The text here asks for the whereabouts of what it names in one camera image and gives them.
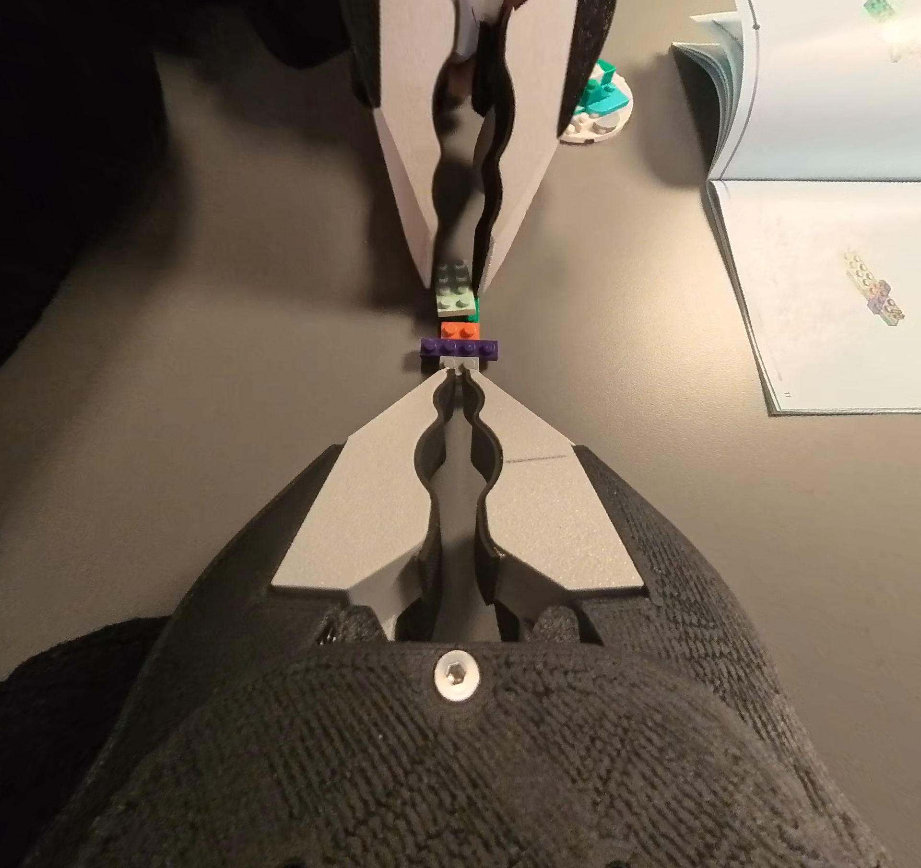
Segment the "round white teal lego build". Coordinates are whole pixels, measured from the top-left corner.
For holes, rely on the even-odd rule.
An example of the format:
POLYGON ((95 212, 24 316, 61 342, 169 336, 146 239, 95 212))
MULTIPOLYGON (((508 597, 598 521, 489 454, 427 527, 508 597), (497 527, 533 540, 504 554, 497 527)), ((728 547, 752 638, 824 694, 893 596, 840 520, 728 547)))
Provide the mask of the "round white teal lego build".
POLYGON ((632 90, 618 69, 597 59, 559 142, 592 145, 615 137, 627 125, 633 102, 632 90))

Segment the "open instruction booklet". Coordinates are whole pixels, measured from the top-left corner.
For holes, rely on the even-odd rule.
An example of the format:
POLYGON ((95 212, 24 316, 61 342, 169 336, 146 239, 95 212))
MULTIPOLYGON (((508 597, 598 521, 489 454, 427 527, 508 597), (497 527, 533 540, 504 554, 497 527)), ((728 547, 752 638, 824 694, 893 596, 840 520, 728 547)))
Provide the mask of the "open instruction booklet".
POLYGON ((734 0, 674 42, 716 89, 706 183, 774 415, 920 412, 920 0, 734 0))

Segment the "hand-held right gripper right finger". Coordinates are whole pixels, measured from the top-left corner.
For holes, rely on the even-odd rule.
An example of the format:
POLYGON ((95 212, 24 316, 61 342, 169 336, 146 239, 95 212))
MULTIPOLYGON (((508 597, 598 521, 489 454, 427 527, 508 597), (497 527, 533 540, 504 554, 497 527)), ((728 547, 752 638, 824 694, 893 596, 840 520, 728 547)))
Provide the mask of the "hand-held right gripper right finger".
POLYGON ((644 581, 576 446, 483 374, 463 370, 471 461, 484 478, 474 532, 476 581, 503 640, 550 607, 638 598, 644 581))

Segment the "person's right forearm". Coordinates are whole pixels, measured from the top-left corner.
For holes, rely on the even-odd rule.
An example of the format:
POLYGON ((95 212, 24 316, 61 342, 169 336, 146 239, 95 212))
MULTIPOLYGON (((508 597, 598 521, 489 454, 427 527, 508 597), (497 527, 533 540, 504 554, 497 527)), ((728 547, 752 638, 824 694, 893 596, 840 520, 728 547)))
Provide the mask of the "person's right forearm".
POLYGON ((1 865, 17 867, 75 792, 167 618, 57 644, 1 684, 1 865))

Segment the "green lego plate assembly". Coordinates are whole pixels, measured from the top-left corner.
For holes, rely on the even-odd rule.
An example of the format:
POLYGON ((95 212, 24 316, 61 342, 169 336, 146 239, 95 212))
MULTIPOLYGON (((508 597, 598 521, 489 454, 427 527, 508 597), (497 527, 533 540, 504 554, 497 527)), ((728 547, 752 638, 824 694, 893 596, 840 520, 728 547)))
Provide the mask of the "green lego plate assembly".
POLYGON ((442 317, 437 334, 420 338, 418 355, 423 364, 479 371, 499 360, 500 346, 497 340, 483 337, 475 309, 471 315, 442 317))

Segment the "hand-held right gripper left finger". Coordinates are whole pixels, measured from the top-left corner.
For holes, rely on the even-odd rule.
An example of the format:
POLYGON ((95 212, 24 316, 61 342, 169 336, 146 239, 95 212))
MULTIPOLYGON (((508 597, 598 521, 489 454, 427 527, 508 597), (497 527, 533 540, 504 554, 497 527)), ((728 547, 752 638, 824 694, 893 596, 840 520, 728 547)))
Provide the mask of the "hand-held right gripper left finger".
POLYGON ((394 640, 415 611, 431 632, 441 535, 432 477, 446 458, 452 370, 441 369, 348 437, 271 585, 372 609, 394 640))

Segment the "light green lego plate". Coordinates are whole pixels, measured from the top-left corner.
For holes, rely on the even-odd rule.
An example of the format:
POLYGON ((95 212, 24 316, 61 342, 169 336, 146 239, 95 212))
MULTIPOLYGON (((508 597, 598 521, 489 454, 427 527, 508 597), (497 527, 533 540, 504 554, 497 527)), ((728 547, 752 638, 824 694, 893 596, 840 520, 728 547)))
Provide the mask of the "light green lego plate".
POLYGON ((448 261, 435 266, 433 291, 440 320, 477 321, 478 303, 472 287, 468 265, 448 261))

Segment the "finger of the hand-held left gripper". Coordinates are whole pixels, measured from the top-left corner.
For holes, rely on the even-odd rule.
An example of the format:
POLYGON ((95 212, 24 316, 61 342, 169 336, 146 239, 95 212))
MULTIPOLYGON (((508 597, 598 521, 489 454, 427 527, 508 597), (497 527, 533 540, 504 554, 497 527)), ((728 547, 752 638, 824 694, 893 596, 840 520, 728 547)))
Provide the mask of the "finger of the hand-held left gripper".
POLYGON ((483 213, 472 281, 495 278, 558 148, 577 0, 525 0, 498 29, 493 131, 482 160, 483 213))
POLYGON ((432 283, 442 150, 434 100, 455 43, 452 0, 379 0, 377 132, 401 226, 424 287, 432 283))

